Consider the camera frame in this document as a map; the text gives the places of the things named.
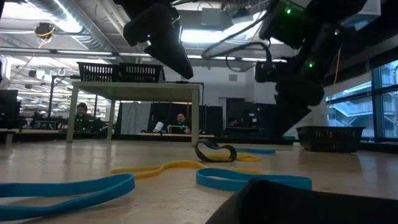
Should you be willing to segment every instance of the yellow rubber band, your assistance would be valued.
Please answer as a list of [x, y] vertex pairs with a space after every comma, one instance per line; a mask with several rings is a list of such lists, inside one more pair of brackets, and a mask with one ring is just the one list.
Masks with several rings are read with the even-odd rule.
[[238, 172], [246, 173], [246, 174], [265, 174], [261, 170], [251, 170], [251, 169], [241, 169], [234, 167], [219, 167], [219, 166], [206, 166], [199, 162], [195, 161], [174, 161], [169, 162], [161, 166], [145, 166], [145, 167], [132, 167], [132, 168], [123, 168], [123, 169], [114, 169], [109, 172], [109, 174], [122, 174], [126, 172], [141, 172], [141, 171], [151, 171], [144, 174], [134, 174], [135, 179], [143, 179], [148, 177], [154, 177], [161, 174], [164, 170], [168, 168], [219, 168], [219, 169], [229, 169], [235, 170]]
[[[229, 153], [210, 153], [206, 154], [206, 156], [210, 159], [228, 159]], [[260, 162], [261, 158], [249, 153], [239, 152], [236, 160], [243, 162]]]

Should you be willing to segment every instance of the ceiling duct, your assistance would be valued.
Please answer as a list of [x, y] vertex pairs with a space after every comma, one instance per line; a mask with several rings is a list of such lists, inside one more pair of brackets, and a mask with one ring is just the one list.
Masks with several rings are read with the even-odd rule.
[[88, 50], [116, 51], [116, 48], [80, 9], [74, 0], [25, 0], [46, 13], [50, 20], [68, 33], [86, 34], [72, 36]]

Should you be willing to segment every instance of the floor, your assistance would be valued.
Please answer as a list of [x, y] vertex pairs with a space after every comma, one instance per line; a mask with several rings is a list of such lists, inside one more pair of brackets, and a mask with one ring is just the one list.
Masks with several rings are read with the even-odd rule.
[[[304, 175], [314, 190], [398, 199], [398, 156], [375, 152], [329, 154], [292, 146], [238, 145], [276, 149], [261, 162], [214, 164]], [[63, 141], [0, 145], [0, 182], [74, 182], [104, 177], [111, 169], [160, 165], [197, 157], [189, 142]], [[86, 210], [9, 223], [205, 223], [231, 192], [195, 184], [194, 169], [170, 169], [136, 181], [136, 189]], [[50, 205], [68, 198], [2, 198], [1, 204]]]

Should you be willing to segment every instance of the ceiling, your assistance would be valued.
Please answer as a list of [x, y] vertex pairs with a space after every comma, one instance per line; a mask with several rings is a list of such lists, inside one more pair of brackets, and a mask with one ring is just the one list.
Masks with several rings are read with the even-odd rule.
[[[110, 46], [114, 48], [115, 52], [135, 52], [141, 53], [139, 47], [131, 47], [124, 40], [121, 35], [123, 32], [123, 24], [129, 21], [126, 13], [121, 7], [113, 4], [112, 0], [74, 0], [78, 6], [78, 10], [82, 11], [90, 22], [90, 29], [97, 30], [101, 36]], [[102, 2], [107, 9], [107, 14], [104, 8], [98, 3]], [[229, 13], [233, 13], [237, 7], [249, 7], [249, 10], [255, 14], [253, 20], [256, 20], [260, 16], [260, 12], [264, 9], [264, 4], [267, 1], [263, 0], [242, 0], [242, 1], [211, 1], [211, 2], [196, 2], [189, 4], [182, 4], [177, 6], [181, 15], [181, 23], [184, 28], [182, 41], [187, 55], [200, 55], [205, 48], [207, 48], [212, 42], [222, 39], [223, 37], [236, 32], [237, 30], [246, 27], [251, 21], [246, 23], [237, 24], [231, 27], [231, 18]], [[300, 4], [306, 5], [309, 0], [297, 1]], [[221, 23], [229, 24], [226, 27], [220, 26], [219, 30], [211, 29], [203, 25], [202, 10], [224, 9], [221, 13]], [[53, 24], [54, 20], [40, 10], [28, 5], [18, 4], [15, 2], [7, 2], [4, 8], [4, 12], [0, 21], [0, 47], [12, 47], [12, 48], [26, 48], [36, 49], [39, 47], [41, 40], [38, 39], [33, 33], [34, 27], [40, 22], [48, 22]], [[233, 43], [227, 43], [220, 46], [219, 50], [228, 49], [236, 46], [236, 44], [242, 44], [243, 42], [251, 40], [259, 40], [257, 31], [259, 26], [249, 30], [244, 35], [238, 36]], [[68, 35], [65, 30], [57, 29], [55, 35], [51, 38], [51, 41], [42, 46], [42, 49], [54, 49], [54, 50], [77, 50], [86, 51], [88, 50], [80, 42], [76, 41], [76, 36]], [[207, 43], [201, 43], [204, 39], [208, 39]], [[274, 58], [281, 56], [292, 56], [295, 51], [289, 46], [272, 40], [271, 53]], [[241, 52], [232, 54], [234, 57], [247, 57], [247, 58], [265, 58], [265, 53], [262, 50], [243, 50]], [[50, 75], [71, 75], [78, 74], [78, 66], [76, 62], [94, 62], [94, 63], [118, 63], [121, 61], [134, 63], [137, 61], [135, 57], [119, 57], [116, 60], [107, 57], [88, 57], [82, 55], [81, 57], [64, 55], [32, 55], [32, 54], [6, 54], [8, 64], [11, 69], [12, 79], [10, 84], [11, 89], [17, 89], [20, 91], [22, 100], [22, 112], [30, 113], [31, 111], [43, 111], [45, 113], [49, 103], [49, 92], [50, 92]], [[190, 60], [194, 67], [225, 67], [225, 63], [222, 60], [209, 61], [202, 60], [200, 58], [193, 58]], [[153, 58], [146, 58], [142, 63], [159, 63]], [[234, 67], [247, 67], [252, 64], [250, 62], [235, 62]], [[30, 70], [37, 70], [36, 78], [29, 76]], [[54, 88], [54, 103], [53, 113], [55, 115], [61, 114], [63, 111], [68, 111], [69, 107], [69, 96], [71, 90], [68, 89], [68, 85], [71, 84], [69, 78], [60, 78], [55, 80], [58, 85]], [[79, 94], [79, 101], [84, 101], [88, 104], [89, 111], [92, 113], [94, 109], [94, 95], [81, 92]], [[105, 99], [99, 99], [99, 110], [100, 116], [105, 116], [105, 108], [109, 105], [109, 102]]]

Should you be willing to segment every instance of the white table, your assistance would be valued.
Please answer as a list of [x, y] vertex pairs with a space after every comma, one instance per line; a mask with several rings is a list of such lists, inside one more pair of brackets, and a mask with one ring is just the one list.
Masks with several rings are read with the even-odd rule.
[[67, 141], [73, 142], [75, 114], [79, 90], [84, 90], [111, 100], [109, 113], [108, 139], [112, 137], [114, 106], [116, 100], [192, 102], [192, 146], [199, 140], [199, 91], [197, 84], [174, 83], [119, 83], [119, 82], [80, 82], [72, 83], [72, 100], [68, 121]]

